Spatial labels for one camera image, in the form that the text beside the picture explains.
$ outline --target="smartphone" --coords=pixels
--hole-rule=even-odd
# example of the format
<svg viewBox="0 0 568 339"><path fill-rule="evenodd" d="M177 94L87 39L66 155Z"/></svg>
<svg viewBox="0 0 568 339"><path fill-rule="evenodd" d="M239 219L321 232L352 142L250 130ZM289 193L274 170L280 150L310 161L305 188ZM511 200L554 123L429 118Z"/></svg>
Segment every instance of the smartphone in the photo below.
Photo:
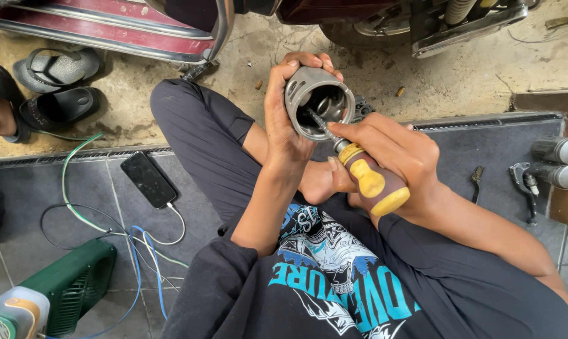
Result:
<svg viewBox="0 0 568 339"><path fill-rule="evenodd" d="M141 151L121 163L121 169L154 208L164 207L177 197L177 192L159 169Z"/></svg>

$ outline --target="black slipper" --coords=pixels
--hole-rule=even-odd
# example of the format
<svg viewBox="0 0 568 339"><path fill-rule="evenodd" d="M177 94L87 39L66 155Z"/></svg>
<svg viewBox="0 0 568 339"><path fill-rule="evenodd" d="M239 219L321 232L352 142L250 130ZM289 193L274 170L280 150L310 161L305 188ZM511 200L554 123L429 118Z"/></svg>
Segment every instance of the black slipper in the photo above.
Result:
<svg viewBox="0 0 568 339"><path fill-rule="evenodd" d="M0 99L6 99L12 105L12 114L16 120L16 135L4 136L8 143L25 143L31 137L31 128L22 119L17 110L24 101L24 96L14 78L9 72L0 66Z"/></svg>
<svg viewBox="0 0 568 339"><path fill-rule="evenodd" d="M41 51L54 51L57 57L39 56ZM100 60L91 47L69 52L54 48L38 48L27 58L16 61L12 70L24 87L37 93L51 93L85 80L98 72Z"/></svg>
<svg viewBox="0 0 568 339"><path fill-rule="evenodd" d="M20 114L32 128L55 132L70 127L98 109L98 90L80 87L26 100L20 105Z"/></svg>

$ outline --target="concrete floor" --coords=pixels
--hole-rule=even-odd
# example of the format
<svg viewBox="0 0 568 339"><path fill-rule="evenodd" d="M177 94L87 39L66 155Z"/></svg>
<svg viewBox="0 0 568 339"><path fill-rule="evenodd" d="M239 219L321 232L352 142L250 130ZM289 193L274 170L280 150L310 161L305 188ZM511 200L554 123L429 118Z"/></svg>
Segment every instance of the concrete floor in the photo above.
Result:
<svg viewBox="0 0 568 339"><path fill-rule="evenodd" d="M544 22L568 16L568 0L542 0L522 22L494 35L466 43L455 50L426 59L414 59L408 46L379 50L346 50L330 43L319 27L281 25L277 18L238 16L221 65L201 75L198 83L218 91L259 124L263 122L263 96L269 68L289 51L324 51L355 95L364 95L378 112L398 121L503 112L513 92L568 89L568 26L543 43L549 31ZM63 45L36 37L0 31L0 64L11 65L34 48ZM102 51L106 64L91 86L106 96L100 112L81 121L68 135L106 134L93 147L164 143L152 118L148 98L161 79L179 72L166 62ZM254 87L265 83L260 90ZM396 97L400 86L406 90ZM32 93L24 89L28 97ZM0 157L71 150L70 143L46 135L33 135L26 145L0 138Z"/></svg>

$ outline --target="screwdriver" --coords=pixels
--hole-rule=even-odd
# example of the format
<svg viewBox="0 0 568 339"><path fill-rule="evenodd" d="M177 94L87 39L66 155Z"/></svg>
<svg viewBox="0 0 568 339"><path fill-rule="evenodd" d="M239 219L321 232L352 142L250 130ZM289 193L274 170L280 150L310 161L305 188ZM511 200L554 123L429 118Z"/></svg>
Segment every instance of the screwdriver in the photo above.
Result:
<svg viewBox="0 0 568 339"><path fill-rule="evenodd" d="M409 189L397 174L382 168L358 143L335 136L313 109L304 107L325 134L334 141L334 151L359 188L359 196L374 215L393 212L409 199Z"/></svg>

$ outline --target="motorcycle wheel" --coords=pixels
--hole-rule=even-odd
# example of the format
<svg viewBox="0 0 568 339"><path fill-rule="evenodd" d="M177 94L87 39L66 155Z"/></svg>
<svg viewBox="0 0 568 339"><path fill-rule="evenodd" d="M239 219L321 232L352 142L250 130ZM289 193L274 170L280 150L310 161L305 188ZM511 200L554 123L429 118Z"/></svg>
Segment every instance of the motorcycle wheel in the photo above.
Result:
<svg viewBox="0 0 568 339"><path fill-rule="evenodd" d="M353 24L346 22L324 24L319 27L328 40L344 48L396 48L406 46L411 42L409 32L398 35L368 36L359 33L355 27L353 27Z"/></svg>

